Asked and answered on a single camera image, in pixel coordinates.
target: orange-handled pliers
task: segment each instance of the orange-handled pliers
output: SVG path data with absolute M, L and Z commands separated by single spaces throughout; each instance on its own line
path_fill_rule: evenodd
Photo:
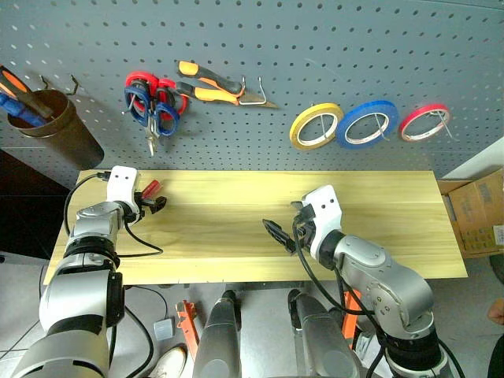
M 177 68 L 179 75 L 199 79 L 217 88 L 194 87 L 180 81 L 176 83 L 176 90 L 181 95 L 196 98 L 201 101 L 223 101 L 230 102 L 234 105 L 278 108 L 276 104 L 266 100 L 264 90 L 262 89 L 261 78 L 259 78 L 259 87 L 261 88 L 262 96 L 259 96 L 258 94 L 246 90 L 244 79 L 242 83 L 228 80 L 201 65 L 189 61 L 178 61 Z

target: tape roll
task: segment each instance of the tape roll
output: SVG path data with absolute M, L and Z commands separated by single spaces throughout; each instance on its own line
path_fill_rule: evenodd
M 304 140 L 300 138 L 302 129 L 314 118 L 331 116 L 332 123 L 327 131 L 320 137 L 312 140 Z M 289 133 L 289 138 L 294 147 L 300 150 L 313 150 L 331 142 L 335 137 L 336 127 L 339 121 L 343 118 L 343 111 L 336 104 L 326 102 L 324 104 L 319 104 L 311 106 L 304 112 L 299 114 L 291 126 L 291 131 Z
M 365 138 L 352 139 L 348 136 L 348 131 L 352 126 L 354 126 L 360 119 L 372 115 L 380 115 L 384 117 L 384 122 L 380 124 L 381 132 L 378 130 L 377 125 L 376 132 L 366 136 Z M 387 136 L 395 129 L 398 123 L 398 117 L 399 114 L 397 108 L 390 101 L 379 100 L 366 102 L 348 112 L 341 122 L 339 122 L 339 126 L 336 130 L 336 140 L 340 146 L 354 150 L 372 146 L 383 139 L 382 133 L 384 136 Z
M 410 126 L 417 118 L 424 116 L 425 114 L 431 114 L 436 116 L 437 119 L 441 117 L 440 122 L 431 128 L 430 130 L 416 135 L 408 135 L 406 129 Z M 401 122 L 399 126 L 399 135 L 402 140 L 407 142 L 419 142 L 421 140 L 431 138 L 437 132 L 440 132 L 442 128 L 450 121 L 450 111 L 444 104 L 430 104 L 422 106 L 421 108 L 412 112 L 408 117 Z

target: wooden board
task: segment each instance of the wooden board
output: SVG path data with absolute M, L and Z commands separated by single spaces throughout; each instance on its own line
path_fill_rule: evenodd
M 82 172 L 80 179 L 93 172 Z M 328 183 L 343 210 L 343 232 L 385 246 L 397 262 L 424 278 L 467 276 L 432 172 L 153 170 L 141 171 L 139 190 L 154 179 L 162 183 L 159 195 L 168 197 L 168 205 L 154 215 L 147 211 L 132 231 L 165 253 L 121 259 L 125 284 L 308 280 L 297 257 L 287 255 L 261 220 L 290 230 L 295 215 L 290 202 Z M 105 198 L 105 182 L 85 183 L 74 194 L 69 219 Z M 46 283 L 66 242 L 62 229 Z M 124 230 L 119 232 L 118 253 L 147 251 Z M 309 261 L 322 280 L 334 278 Z

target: floor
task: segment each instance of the floor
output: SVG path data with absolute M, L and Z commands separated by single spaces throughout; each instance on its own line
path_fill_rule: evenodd
M 468 279 L 430 280 L 435 296 L 438 334 L 460 361 L 468 378 L 486 376 L 491 352 L 504 328 L 486 318 L 490 304 L 504 295 L 486 258 L 467 260 Z M 8 350 L 38 319 L 40 266 L 0 265 L 0 350 Z M 325 283 L 335 290 L 333 283 Z M 241 361 L 243 377 L 287 376 L 296 374 L 295 347 L 287 312 L 288 286 L 298 283 L 254 285 L 238 291 L 242 301 Z M 182 299 L 195 302 L 196 325 L 202 326 L 212 305 L 226 289 L 225 283 L 174 285 L 159 290 L 169 302 L 170 316 L 176 318 L 175 304 Z M 302 289 L 318 297 L 311 285 Z M 126 304 L 152 332 L 152 324 L 164 316 L 164 304 L 156 294 L 138 288 L 126 291 Z M 43 336 L 37 324 L 16 349 L 24 349 Z M 182 343 L 179 329 L 174 338 L 157 344 L 154 357 Z M 13 351 L 0 360 L 0 378 L 9 377 L 24 350 Z M 109 376 L 123 377 L 140 365 L 147 354 L 146 341 L 126 316 L 118 326 L 117 347 Z M 188 358 L 184 378 L 191 376 Z

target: pegboard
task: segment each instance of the pegboard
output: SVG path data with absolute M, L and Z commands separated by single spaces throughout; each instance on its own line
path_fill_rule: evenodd
M 442 176 L 502 137 L 502 2 L 90 0 L 5 1 L 2 63 L 33 89 L 39 75 L 72 97 L 100 142 L 100 168 L 419 170 Z M 144 70 L 175 80 L 176 59 L 223 76 L 262 76 L 280 109 L 191 100 L 179 131 L 150 157 L 143 127 L 121 116 L 124 78 Z M 450 130 L 419 143 L 397 133 L 364 150 L 333 141 L 296 150 L 292 121 L 312 103 L 348 112 L 386 99 L 400 119 L 444 102 Z M 0 116 L 0 147 L 71 186 L 76 172 Z

